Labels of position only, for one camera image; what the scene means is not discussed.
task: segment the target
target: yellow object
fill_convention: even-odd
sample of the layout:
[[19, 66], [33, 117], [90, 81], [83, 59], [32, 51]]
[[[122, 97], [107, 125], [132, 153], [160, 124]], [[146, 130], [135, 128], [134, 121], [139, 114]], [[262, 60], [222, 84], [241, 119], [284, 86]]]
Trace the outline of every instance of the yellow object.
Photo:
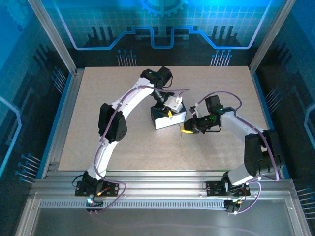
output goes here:
[[183, 125], [183, 124], [182, 124], [182, 126], [181, 126], [181, 132], [183, 132], [183, 133], [187, 133], [187, 134], [193, 134], [193, 132], [192, 132], [192, 131], [185, 130], [185, 129], [184, 129], [184, 125]]

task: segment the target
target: gear graphic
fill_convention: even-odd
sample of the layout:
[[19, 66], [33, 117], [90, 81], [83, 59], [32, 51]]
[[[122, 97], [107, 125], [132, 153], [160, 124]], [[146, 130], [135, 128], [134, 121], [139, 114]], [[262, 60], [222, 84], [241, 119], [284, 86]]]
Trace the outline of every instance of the gear graphic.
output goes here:
[[29, 15], [29, 4], [27, 0], [2, 0], [6, 10], [18, 23], [23, 24]]
[[142, 9], [146, 9], [148, 13], [153, 13], [155, 16], [159, 15], [164, 17], [165, 15], [171, 16], [176, 14], [178, 10], [183, 10], [184, 4], [187, 4], [187, 0], [140, 0]]

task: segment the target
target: beige tabletop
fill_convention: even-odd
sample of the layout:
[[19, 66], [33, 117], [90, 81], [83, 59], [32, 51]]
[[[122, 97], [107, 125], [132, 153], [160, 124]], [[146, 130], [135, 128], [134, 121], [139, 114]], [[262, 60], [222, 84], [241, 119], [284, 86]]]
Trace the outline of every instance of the beige tabletop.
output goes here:
[[[160, 67], [150, 67], [158, 71]], [[210, 92], [225, 90], [238, 95], [239, 114], [266, 129], [254, 84], [246, 66], [169, 66], [174, 80], [170, 89], [186, 89], [187, 110]], [[111, 104], [138, 80], [147, 67], [86, 67], [66, 137], [59, 170], [83, 171], [93, 162], [98, 145], [98, 116], [103, 103]], [[238, 101], [219, 94], [223, 106]], [[231, 170], [243, 163], [244, 143], [229, 130], [220, 133], [182, 134], [179, 125], [155, 130], [146, 97], [126, 120], [128, 132], [111, 156], [108, 170]], [[207, 114], [206, 105], [198, 107]]]

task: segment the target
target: speckled work surface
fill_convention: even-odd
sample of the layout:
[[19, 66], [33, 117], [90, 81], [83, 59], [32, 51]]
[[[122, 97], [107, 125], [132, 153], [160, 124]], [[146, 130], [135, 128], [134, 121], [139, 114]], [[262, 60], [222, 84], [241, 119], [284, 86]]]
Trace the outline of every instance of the speckled work surface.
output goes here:
[[[150, 67], [158, 71], [160, 67]], [[184, 104], [194, 105], [210, 92], [225, 90], [238, 95], [243, 106], [239, 114], [266, 129], [248, 67], [170, 66], [172, 89], [186, 89]], [[87, 67], [73, 111], [59, 170], [86, 170], [97, 149], [98, 116], [103, 103], [111, 104], [138, 80], [147, 67]], [[219, 94], [224, 106], [236, 108], [238, 101]], [[150, 107], [155, 100], [146, 97], [128, 116], [127, 135], [118, 143], [109, 170], [230, 170], [243, 163], [244, 144], [228, 130], [210, 134], [183, 134], [178, 125], [155, 130]], [[206, 105], [198, 107], [207, 114]]]

